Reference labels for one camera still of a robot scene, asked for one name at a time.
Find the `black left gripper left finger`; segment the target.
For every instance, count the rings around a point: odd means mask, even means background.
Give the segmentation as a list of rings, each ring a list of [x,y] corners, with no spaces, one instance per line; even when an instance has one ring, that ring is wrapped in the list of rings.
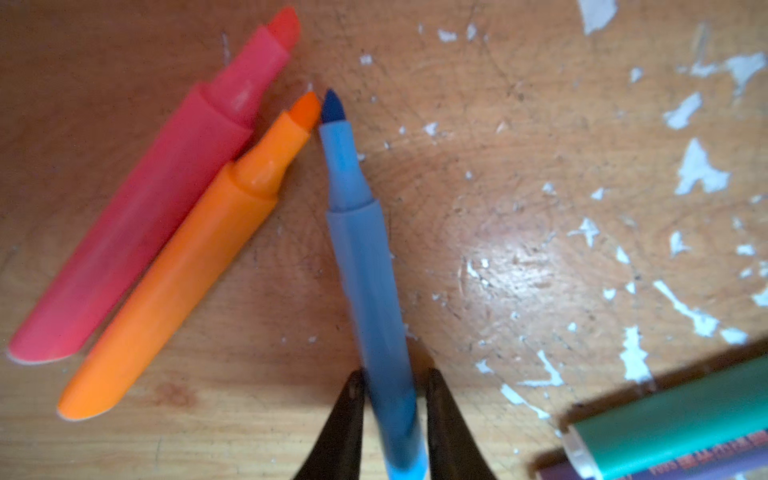
[[[347,378],[296,480],[359,478],[365,402],[365,377],[359,369]]]

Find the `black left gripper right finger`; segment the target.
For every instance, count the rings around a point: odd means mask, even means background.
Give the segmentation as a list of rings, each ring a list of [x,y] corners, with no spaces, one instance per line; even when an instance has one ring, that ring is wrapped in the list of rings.
[[[435,368],[427,376],[426,406],[430,477],[496,480],[442,373]]]

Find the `blue marker pen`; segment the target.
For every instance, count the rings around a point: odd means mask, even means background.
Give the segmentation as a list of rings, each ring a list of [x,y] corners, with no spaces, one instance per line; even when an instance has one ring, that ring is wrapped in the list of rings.
[[[326,218],[387,474],[391,479],[422,479],[428,458],[386,221],[362,172],[351,123],[333,90],[325,94],[318,132],[329,178]]]

